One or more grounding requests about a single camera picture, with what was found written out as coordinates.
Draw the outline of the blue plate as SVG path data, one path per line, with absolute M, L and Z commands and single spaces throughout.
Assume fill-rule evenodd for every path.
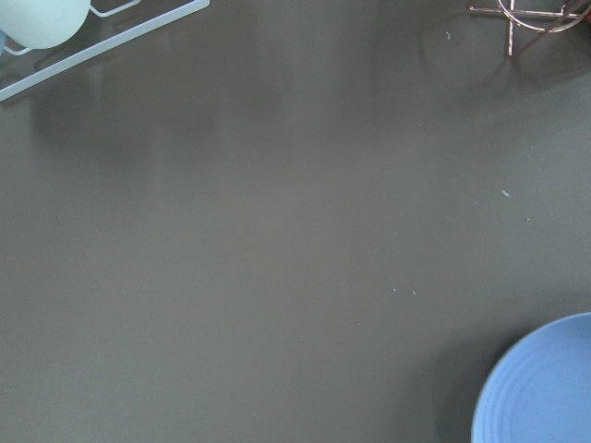
M 478 396 L 470 440 L 590 440 L 588 312 L 554 320 L 507 350 Z

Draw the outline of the pale green cup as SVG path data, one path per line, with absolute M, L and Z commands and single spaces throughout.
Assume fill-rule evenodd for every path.
M 21 46 L 48 49 L 71 38 L 89 11 L 89 0 L 6 0 L 1 2 L 1 31 Z

